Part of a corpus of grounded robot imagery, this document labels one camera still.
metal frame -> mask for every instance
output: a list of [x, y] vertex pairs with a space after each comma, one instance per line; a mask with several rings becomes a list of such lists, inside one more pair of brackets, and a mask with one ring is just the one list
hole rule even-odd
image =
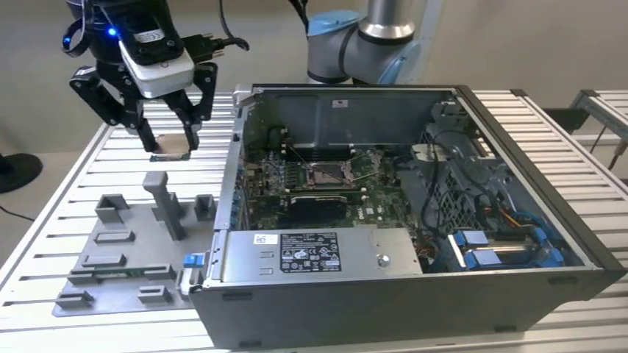
[[584, 109], [622, 140], [628, 141], [628, 91], [583, 90], [571, 107]]
[[[527, 97], [475, 91], [502, 127], [548, 178], [615, 258], [628, 267], [628, 192]], [[179, 131], [163, 103], [147, 105], [158, 132]], [[192, 159], [171, 164], [174, 190], [218, 195], [234, 120], [231, 96], [218, 95], [214, 120]], [[28, 234], [0, 270], [0, 347], [91, 352], [207, 352], [214, 345], [194, 310], [55, 318], [52, 301], [95, 222], [95, 195], [115, 189], [147, 202], [142, 171], [155, 164], [123, 129], [102, 128]], [[620, 352], [628, 346], [628, 278], [595, 299], [562, 305], [528, 332], [328, 346], [308, 352]]]

sticker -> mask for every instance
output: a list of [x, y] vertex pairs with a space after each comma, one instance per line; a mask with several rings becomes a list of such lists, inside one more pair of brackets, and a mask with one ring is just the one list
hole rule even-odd
[[332, 108], [347, 108], [350, 101], [347, 99], [338, 99], [332, 101]]
[[282, 234], [280, 248], [287, 274], [343, 271], [338, 233]]
[[256, 234], [254, 239], [255, 245], [276, 245], [279, 241], [278, 234]]
[[160, 29], [155, 29], [155, 30], [148, 31], [148, 32], [136, 33], [134, 35], [134, 38], [140, 43], [156, 42], [158, 40], [164, 39], [164, 31], [162, 31]]
[[95, 277], [98, 279], [126, 278], [128, 275], [124, 272], [112, 272], [111, 274], [96, 274]]

blue latch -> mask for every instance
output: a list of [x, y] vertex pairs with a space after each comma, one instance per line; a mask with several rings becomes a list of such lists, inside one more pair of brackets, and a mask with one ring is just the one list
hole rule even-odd
[[502, 260], [492, 249], [474, 250], [464, 255], [464, 263], [470, 270], [491, 268], [502, 265]]
[[459, 246], [488, 245], [487, 234], [482, 230], [459, 230], [454, 234], [454, 239]]
[[184, 268], [202, 268], [204, 263], [204, 254], [187, 254], [184, 257]]

blue clip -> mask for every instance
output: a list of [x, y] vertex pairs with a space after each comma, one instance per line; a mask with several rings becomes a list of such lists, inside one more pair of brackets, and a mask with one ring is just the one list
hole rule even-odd
[[474, 250], [464, 255], [464, 263], [470, 270], [486, 268], [495, 265], [502, 265], [502, 260], [495, 253], [495, 250]]
[[534, 264], [539, 267], [551, 268], [551, 267], [563, 267], [564, 257], [560, 254], [558, 248], [546, 248], [539, 251], [542, 258], [534, 261]]
[[204, 254], [187, 254], [184, 257], [184, 268], [202, 268], [206, 264]]
[[548, 241], [548, 236], [546, 235], [543, 229], [539, 227], [534, 229], [534, 236], [542, 245]]
[[458, 246], [488, 245], [487, 234], [482, 230], [459, 230], [454, 234], [454, 239]]

screw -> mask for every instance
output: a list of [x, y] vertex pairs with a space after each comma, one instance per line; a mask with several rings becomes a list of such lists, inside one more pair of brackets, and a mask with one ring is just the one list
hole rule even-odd
[[391, 264], [391, 258], [386, 255], [378, 255], [378, 265], [387, 267]]

